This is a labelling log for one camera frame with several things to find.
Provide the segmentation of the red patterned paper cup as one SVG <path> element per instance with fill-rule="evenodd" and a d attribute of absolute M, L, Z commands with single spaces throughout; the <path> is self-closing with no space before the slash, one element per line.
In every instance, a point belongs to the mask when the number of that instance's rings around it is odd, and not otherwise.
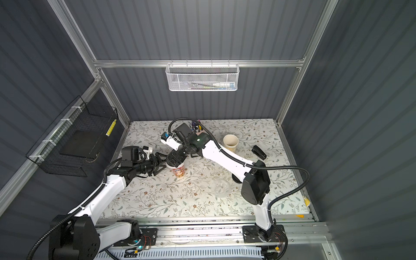
<path fill-rule="evenodd" d="M 185 175 L 185 163 L 182 162 L 178 166 L 170 166 L 169 164 L 166 164 L 166 166 L 171 170 L 171 172 L 174 174 L 177 178 L 182 178 Z"/>

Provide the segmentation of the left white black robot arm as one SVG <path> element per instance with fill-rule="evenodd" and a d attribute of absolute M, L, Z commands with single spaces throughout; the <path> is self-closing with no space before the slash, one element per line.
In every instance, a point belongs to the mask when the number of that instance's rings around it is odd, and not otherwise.
<path fill-rule="evenodd" d="M 135 177 L 147 178 L 163 170 L 166 157 L 159 152 L 153 153 L 147 146 L 123 148 L 121 158 L 105 168 L 102 183 L 68 214 L 56 216 L 50 229 L 32 246 L 26 258 L 33 259 L 45 240 L 49 241 L 48 257 L 51 260 L 92 260 L 120 241 L 144 249 L 151 240 L 143 235 L 137 221 L 124 219 L 101 229 L 95 225 L 110 202 Z"/>

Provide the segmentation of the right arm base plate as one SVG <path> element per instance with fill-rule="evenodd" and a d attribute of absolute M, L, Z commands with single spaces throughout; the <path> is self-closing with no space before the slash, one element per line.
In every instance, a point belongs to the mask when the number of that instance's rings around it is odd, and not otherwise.
<path fill-rule="evenodd" d="M 267 231 L 260 229 L 257 225 L 246 225 L 242 227 L 245 243 L 278 243 L 287 241 L 283 225 L 272 225 Z"/>

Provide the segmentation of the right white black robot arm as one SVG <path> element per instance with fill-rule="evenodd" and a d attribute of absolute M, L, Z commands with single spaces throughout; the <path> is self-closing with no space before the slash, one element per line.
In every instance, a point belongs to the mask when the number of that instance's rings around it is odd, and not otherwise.
<path fill-rule="evenodd" d="M 226 149 L 214 135 L 199 121 L 190 118 L 178 118 L 170 122 L 168 131 L 161 135 L 161 142 L 172 148 L 166 158 L 170 167 L 178 167 L 188 156 L 198 155 L 209 159 L 232 173 L 235 180 L 242 184 L 241 196 L 253 206 L 255 227 L 261 241 L 268 242 L 278 232 L 272 217 L 271 208 L 279 200 L 301 191 L 310 181 L 310 173 L 293 165 L 268 167 L 262 161 L 253 162 L 244 159 Z M 293 190 L 269 199 L 271 180 L 269 171 L 299 170 L 305 173 L 305 180 Z"/>

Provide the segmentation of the beige patterned paper cup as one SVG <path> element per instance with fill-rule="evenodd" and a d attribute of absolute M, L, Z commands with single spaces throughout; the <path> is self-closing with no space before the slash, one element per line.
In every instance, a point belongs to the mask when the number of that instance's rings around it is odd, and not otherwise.
<path fill-rule="evenodd" d="M 231 152 L 235 152 L 239 139 L 233 134 L 227 134 L 223 138 L 224 147 Z"/>

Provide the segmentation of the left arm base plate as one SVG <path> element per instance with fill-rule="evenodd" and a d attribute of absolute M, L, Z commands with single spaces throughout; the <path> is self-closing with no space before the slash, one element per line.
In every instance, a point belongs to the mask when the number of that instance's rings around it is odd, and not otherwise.
<path fill-rule="evenodd" d="M 140 235 L 137 238 L 128 238 L 114 244 L 115 247 L 151 247 L 156 244 L 158 235 L 157 228 L 141 228 Z"/>

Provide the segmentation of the clear leak-proof film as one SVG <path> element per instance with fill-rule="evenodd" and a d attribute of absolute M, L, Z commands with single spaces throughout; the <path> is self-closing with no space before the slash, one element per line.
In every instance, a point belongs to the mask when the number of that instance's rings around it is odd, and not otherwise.
<path fill-rule="evenodd" d="M 225 198 L 232 192 L 230 183 L 224 179 L 213 180 L 210 185 L 210 193 L 216 198 Z"/>

